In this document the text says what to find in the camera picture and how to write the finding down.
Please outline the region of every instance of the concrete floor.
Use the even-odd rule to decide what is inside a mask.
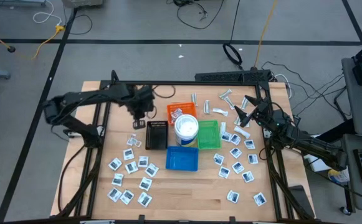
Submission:
[[[362,0],[348,1],[362,30]],[[52,0],[54,14],[64,19],[61,1]],[[211,19],[220,1],[202,1]],[[272,1],[242,1],[235,26],[235,40],[259,40]],[[217,19],[205,30],[194,30],[176,18],[177,7],[164,0],[106,1],[102,8],[79,10],[93,20],[93,29],[85,35],[70,35],[69,39],[90,40],[226,40],[231,36],[236,0],[225,0]],[[50,12],[39,7],[0,7],[0,37],[5,39],[47,39],[54,32],[56,18],[46,23],[32,21],[34,13]],[[67,18],[71,10],[67,9]],[[181,16],[200,24],[198,8],[183,9]],[[84,17],[74,22],[72,32],[88,29]],[[279,1],[265,35],[265,40],[344,41],[359,42],[341,0],[282,0]],[[33,55],[37,44],[12,44],[22,55]],[[37,60],[19,54],[9,54],[0,44],[0,69],[12,73],[10,80],[0,80],[0,205],[12,176],[32,117],[47,80],[58,44],[43,46]],[[243,66],[252,66],[256,45],[235,45],[243,58]],[[302,78],[319,88],[341,74],[340,60],[361,49],[356,46],[329,45],[263,45],[259,66],[266,61],[285,64]],[[290,82],[303,85],[298,77],[282,67],[266,65],[275,74],[284,74]],[[194,80],[195,73],[234,71],[219,44],[67,44],[49,98],[68,91],[79,91],[86,80],[109,79],[117,71],[121,80]],[[341,79],[329,91],[344,86]],[[304,85],[309,93],[313,90]],[[303,90],[293,86],[292,106],[305,99]],[[327,98],[332,101],[334,95]],[[348,97],[343,94],[341,107],[349,112]],[[311,100],[297,107],[299,113]],[[322,133],[342,122],[340,115],[323,99],[317,100],[300,115],[300,128],[309,133]],[[49,216],[60,168],[67,143],[53,136],[43,118],[31,144],[17,189],[5,221],[45,218]],[[317,217],[323,221],[356,223],[362,221],[362,211],[350,217],[338,211],[345,205],[343,189],[308,173]]]

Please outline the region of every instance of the orange plastic basket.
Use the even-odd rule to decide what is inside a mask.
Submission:
[[[167,105],[168,123],[170,125],[174,125],[172,122],[171,112],[174,112],[178,108],[182,110],[182,114],[190,114],[196,119],[198,118],[196,116],[196,108],[194,107],[194,103],[175,103],[172,105]]]

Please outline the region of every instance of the blue plastic bin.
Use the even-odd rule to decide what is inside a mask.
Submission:
[[[166,169],[198,171],[199,149],[195,147],[168,146]]]

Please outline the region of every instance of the desk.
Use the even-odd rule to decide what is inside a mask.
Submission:
[[[91,91],[99,88],[100,82],[84,82],[83,91]],[[154,120],[166,120],[166,105],[171,103],[191,101],[191,93],[197,93],[198,119],[217,119],[219,122],[225,121],[226,130],[234,133],[233,122],[236,119],[236,112],[230,110],[228,104],[219,99],[218,95],[225,92],[228,88],[232,89],[229,98],[236,105],[242,103],[244,95],[255,96],[255,88],[252,86],[197,86],[197,85],[177,85],[176,94],[170,99],[156,98],[154,103],[158,108]],[[156,91],[163,96],[170,95],[173,89],[170,86],[159,86]],[[270,83],[270,94],[272,101],[277,102],[286,113],[291,114],[290,104],[284,83]],[[202,109],[205,100],[210,100],[211,110],[213,107],[229,111],[228,117],[221,114],[213,113],[204,114]],[[252,105],[248,105],[246,111],[253,110]],[[91,123],[93,120],[94,105],[83,106],[77,110],[76,118],[84,123]],[[245,128],[251,133],[251,139],[254,140],[256,150],[248,151],[245,146],[239,145],[243,154],[238,159],[234,159],[229,151],[235,146],[229,142],[222,142],[222,149],[200,151],[199,170],[197,172],[180,172],[166,170],[166,151],[147,151],[145,150],[145,130],[134,130],[131,126],[132,117],[126,111],[125,107],[119,108],[112,104],[110,108],[110,118],[105,133],[105,144],[103,147],[102,163],[98,177],[97,191],[92,211],[94,219],[116,219],[116,220],[137,220],[139,215],[145,215],[146,220],[206,220],[206,221],[229,221],[229,217],[236,217],[237,221],[276,221],[274,201],[270,186],[267,163],[260,160],[259,164],[251,165],[247,162],[248,154],[258,154],[263,148],[263,136],[261,127],[255,122],[250,122],[250,127]],[[141,178],[147,175],[143,170],[133,174],[126,173],[124,164],[130,161],[123,160],[123,150],[128,149],[126,140],[130,134],[135,133],[136,138],[143,142],[140,148],[134,146],[133,151],[135,160],[139,156],[149,156],[149,162],[154,163],[160,168],[156,176],[153,177],[153,184],[148,192],[153,197],[148,208],[143,208],[137,199],[142,190],[138,188]],[[175,145],[174,129],[169,127],[169,145]],[[64,164],[83,144],[82,139],[71,139],[67,147]],[[222,179],[218,176],[219,166],[213,161],[215,153],[225,156],[224,166],[230,168],[231,173],[228,179]],[[289,186],[303,185],[308,195],[308,199],[313,208],[308,180],[306,177],[303,160],[301,155],[283,150],[283,161],[287,173]],[[135,197],[126,206],[123,202],[112,202],[107,193],[112,189],[111,181],[114,171],[109,169],[108,164],[118,157],[123,165],[117,170],[118,173],[124,174],[123,186],[117,187],[122,192],[125,189],[131,190]],[[62,206],[64,206],[74,195],[79,187],[80,177],[83,169],[85,151],[76,157],[69,165],[65,173],[62,189]],[[245,167],[245,171],[251,170],[255,180],[246,184],[241,175],[236,175],[231,165],[240,161]],[[240,193],[239,202],[233,204],[226,200],[229,190]],[[262,192],[267,203],[258,207],[253,196]],[[278,189],[282,217],[286,218],[287,213],[284,205],[284,196]],[[84,202],[89,198],[89,191],[84,193]],[[87,208],[82,207],[82,214],[85,214]],[[57,195],[52,206],[51,214],[57,214]]]
[[[321,134],[318,137],[318,139],[326,142],[333,142],[341,139],[344,134],[362,135],[362,86],[358,85],[352,71],[355,66],[354,60],[352,58],[344,58],[341,60],[341,64],[343,66],[343,73],[353,118],[341,123],[337,127]]]
[[[355,192],[362,194],[362,180],[360,171],[355,161],[353,153],[354,149],[362,149],[362,136],[355,136],[352,134],[345,134],[341,140],[341,144],[345,149],[348,156],[348,172],[350,173],[350,187]],[[350,194],[352,197],[352,205],[349,209],[350,212],[354,212],[354,207],[362,210],[362,198],[356,195]]]

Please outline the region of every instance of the wooden tabletop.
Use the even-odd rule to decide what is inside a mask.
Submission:
[[[96,90],[100,82],[84,82],[83,91]],[[197,93],[198,107],[196,108],[197,117],[201,120],[216,119],[218,122],[226,122],[226,131],[233,131],[236,119],[236,112],[231,110],[228,104],[221,100],[218,95],[224,93],[228,88],[232,90],[229,98],[235,105],[240,106],[244,95],[255,96],[254,87],[251,86],[175,86],[176,94],[170,99],[156,98],[154,101],[157,107],[156,121],[167,120],[166,105],[172,103],[190,102],[191,94]],[[156,92],[166,96],[173,92],[170,86],[159,86]],[[278,103],[283,110],[292,114],[287,92],[284,83],[270,83],[270,94],[272,101]],[[210,100],[210,114],[203,113],[205,100]],[[213,108],[220,108],[228,111],[228,117],[222,114],[213,113]],[[249,103],[247,112],[254,107]],[[95,105],[83,106],[77,110],[76,118],[84,123],[91,123]],[[103,110],[101,110],[100,120],[102,120]],[[123,106],[119,108],[112,104],[110,117],[106,131],[105,144],[103,148],[102,163],[97,184],[95,204],[93,207],[92,218],[94,219],[117,219],[117,220],[137,220],[139,215],[145,215],[146,220],[205,220],[205,221],[228,221],[230,216],[236,217],[237,221],[276,221],[274,202],[270,188],[269,172],[266,161],[259,159],[256,165],[249,164],[248,154],[258,154],[264,147],[261,127],[254,121],[250,122],[249,128],[244,128],[251,134],[250,139],[254,140],[255,150],[248,150],[241,142],[238,148],[242,155],[235,159],[229,151],[235,147],[230,142],[222,142],[222,148],[218,150],[205,150],[199,152],[199,170],[197,172],[183,172],[176,170],[166,170],[166,151],[145,150],[146,129],[134,130],[132,128],[133,118]],[[123,150],[130,148],[126,145],[126,140],[135,133],[136,138],[143,144],[141,147],[133,146],[135,159],[124,161]],[[174,128],[169,127],[168,134],[169,145],[176,145]],[[81,138],[70,139],[64,164],[71,156],[82,146]],[[62,207],[73,197],[79,187],[80,177],[85,159],[84,150],[69,165],[65,173],[62,187]],[[218,176],[219,166],[214,163],[215,153],[225,156],[223,166],[231,170],[228,179]],[[291,150],[283,150],[283,161],[287,173],[289,186],[302,185],[307,193],[308,199],[312,204],[308,180],[303,166],[301,155]],[[153,183],[148,195],[152,196],[152,201],[147,208],[142,207],[138,202],[138,197],[142,193],[139,184],[143,177],[150,178],[144,169],[128,174],[125,170],[125,164],[136,161],[139,156],[149,156],[149,163],[153,163],[160,168],[153,177]],[[108,164],[114,159],[119,158],[123,165],[116,171],[112,171]],[[245,183],[241,174],[236,174],[231,165],[239,161],[245,168],[243,172],[252,171],[255,180]],[[118,190],[130,190],[135,194],[129,205],[122,201],[114,203],[107,197],[107,193],[113,188],[111,184],[114,173],[124,174],[122,187],[115,186]],[[226,199],[228,191],[233,190],[240,193],[239,201],[234,204]],[[262,192],[267,199],[267,203],[258,207],[253,196]],[[282,216],[287,217],[284,205],[283,193],[278,188],[279,199],[281,201]],[[86,211],[89,189],[84,193],[84,206],[82,214]],[[58,213],[57,193],[52,206],[51,214]]]

